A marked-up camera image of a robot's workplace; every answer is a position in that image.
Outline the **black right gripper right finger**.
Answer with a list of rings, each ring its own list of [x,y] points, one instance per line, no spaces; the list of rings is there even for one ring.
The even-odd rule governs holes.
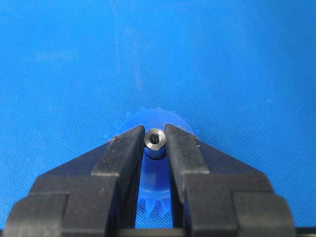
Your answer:
[[[173,225],[191,237],[293,237],[291,211],[261,171],[166,125]]]

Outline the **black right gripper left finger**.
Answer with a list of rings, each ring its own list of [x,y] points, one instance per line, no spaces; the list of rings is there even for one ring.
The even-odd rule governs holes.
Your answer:
[[[136,221],[143,126],[40,175],[7,219],[7,237],[109,237]]]

